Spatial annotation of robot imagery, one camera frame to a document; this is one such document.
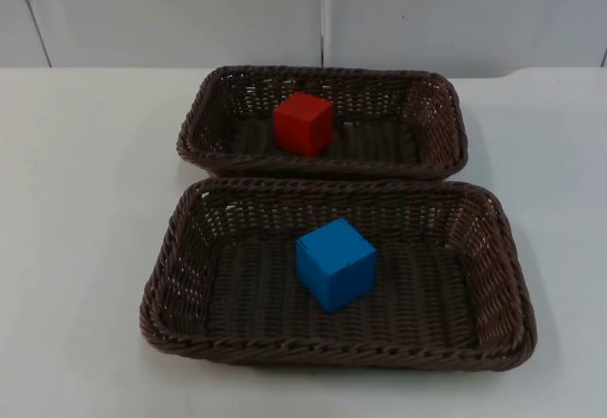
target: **basket bottom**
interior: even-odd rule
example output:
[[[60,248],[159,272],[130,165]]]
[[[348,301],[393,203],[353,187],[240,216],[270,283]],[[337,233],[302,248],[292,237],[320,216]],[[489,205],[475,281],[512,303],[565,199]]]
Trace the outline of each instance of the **basket bottom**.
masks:
[[[179,326],[210,337],[477,348],[463,258],[431,241],[373,241],[378,254],[373,291],[333,314],[299,283],[294,238],[248,237],[218,247],[205,327],[199,321]]]
[[[344,122],[334,128],[333,142],[320,158],[361,161],[419,162],[414,134],[406,123],[389,121]],[[274,142],[271,119],[249,119],[235,129],[234,154],[295,156]]]

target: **basket rim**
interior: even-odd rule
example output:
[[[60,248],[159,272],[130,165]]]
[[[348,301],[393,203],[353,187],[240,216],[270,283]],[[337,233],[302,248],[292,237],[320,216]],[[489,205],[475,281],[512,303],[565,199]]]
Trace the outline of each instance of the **basket rim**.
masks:
[[[250,72],[250,71],[267,71],[275,74],[289,75],[307,75],[309,72],[317,74],[342,74],[342,75],[364,75],[371,77],[383,76],[406,76],[419,79],[435,79],[443,84],[451,97],[451,110],[454,114],[457,138],[459,146],[459,156],[454,157],[451,162],[446,162],[440,167],[430,167],[423,164],[404,164],[389,161],[367,161],[359,159],[335,159],[335,158],[319,158],[319,157],[301,157],[280,155],[264,155],[264,154],[236,154],[236,153],[217,153],[209,152],[199,148],[193,138],[195,117],[205,110],[210,94],[213,92],[217,82],[225,75],[234,72]],[[322,168],[326,168],[327,172],[333,172],[337,168],[343,166],[356,167],[358,171],[375,170],[378,166],[382,169],[391,169],[393,171],[404,171],[411,176],[419,178],[441,178],[462,170],[468,163],[468,137],[459,103],[459,96],[455,91],[453,84],[442,75],[435,72],[423,70],[377,70],[365,68],[349,68],[349,67],[314,67],[314,66],[290,66],[290,65],[224,65],[214,69],[204,81],[200,84],[191,109],[188,111],[185,120],[181,125],[181,130],[177,138],[176,144],[179,155],[188,160],[189,156],[195,156],[200,161],[228,161],[234,164],[243,162],[254,162],[264,160],[266,163],[275,165],[290,164],[294,167],[302,164],[313,162],[319,168],[319,173],[322,173]]]
[[[512,268],[513,278],[517,285],[517,291],[520,297],[520,305],[523,316],[523,330],[521,337],[514,346],[498,347],[487,351],[482,349],[457,349],[440,348],[424,346],[405,346],[405,345],[387,345],[384,343],[364,343],[354,345],[345,340],[325,339],[325,338],[302,338],[302,337],[208,337],[188,334],[177,334],[169,329],[162,322],[161,303],[158,301],[158,295],[162,295],[165,285],[163,282],[164,264],[171,260],[175,250],[175,240],[180,238],[180,233],[185,228],[187,216],[192,205],[201,192],[237,190],[237,191],[255,191],[267,188],[285,190],[292,192],[294,190],[305,191],[313,188],[316,191],[336,192],[347,194],[355,191],[369,191],[372,193],[403,192],[403,191],[467,191],[479,193],[491,200],[495,207],[497,217],[501,224],[500,235],[503,248],[509,259],[509,265]],[[145,285],[144,295],[139,307],[139,325],[141,332],[148,342],[165,353],[177,353],[187,355],[188,351],[198,352],[202,347],[212,349],[217,347],[238,348],[268,348],[276,349],[297,349],[301,347],[314,346],[314,350],[326,350],[327,348],[341,348],[347,351],[357,351],[358,353],[373,353],[379,351],[388,354],[414,357],[438,357],[452,358],[457,360],[476,360],[477,362],[493,361],[495,366],[479,369],[511,369],[522,364],[533,353],[537,343],[537,328],[533,312],[533,307],[529,298],[529,293],[524,282],[524,276],[518,261],[516,246],[514,245],[510,224],[504,214],[500,201],[493,193],[480,186],[471,185],[464,182],[444,181],[444,182],[406,182],[396,180],[384,181],[320,181],[320,180],[302,180],[302,179],[275,179],[275,178],[209,178],[190,185],[179,200],[175,213],[171,217],[169,228],[164,237],[162,248],[158,254],[154,271]]]

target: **white table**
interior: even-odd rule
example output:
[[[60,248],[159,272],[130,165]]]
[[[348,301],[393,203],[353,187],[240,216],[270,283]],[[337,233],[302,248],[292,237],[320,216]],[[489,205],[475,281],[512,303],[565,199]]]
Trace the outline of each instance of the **white table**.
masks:
[[[207,72],[0,70],[0,416],[605,416],[607,70],[455,81],[457,177],[502,200],[538,321],[508,373],[258,370],[148,346],[143,284],[205,176],[175,140]]]

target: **cube face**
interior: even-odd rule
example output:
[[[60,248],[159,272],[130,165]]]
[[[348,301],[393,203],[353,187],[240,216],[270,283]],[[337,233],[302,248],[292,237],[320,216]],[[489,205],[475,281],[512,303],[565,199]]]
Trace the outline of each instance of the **cube face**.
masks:
[[[333,140],[333,102],[295,93],[273,112],[279,148],[313,157]]]
[[[327,312],[373,288],[377,252],[344,219],[302,236],[296,260],[300,280]]]

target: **wicker basket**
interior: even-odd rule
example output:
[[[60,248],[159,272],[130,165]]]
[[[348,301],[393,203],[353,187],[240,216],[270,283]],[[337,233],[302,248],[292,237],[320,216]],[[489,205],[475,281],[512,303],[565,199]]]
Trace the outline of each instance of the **wicker basket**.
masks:
[[[377,249],[373,291],[326,314],[294,241],[338,217]],[[508,221],[451,182],[214,178],[181,198],[140,307],[162,352],[229,364],[507,370],[536,343]]]
[[[319,157],[279,150],[272,110],[295,91],[335,102],[332,144]],[[439,179],[468,159],[457,94],[427,72],[220,67],[203,81],[177,150],[215,174]]]

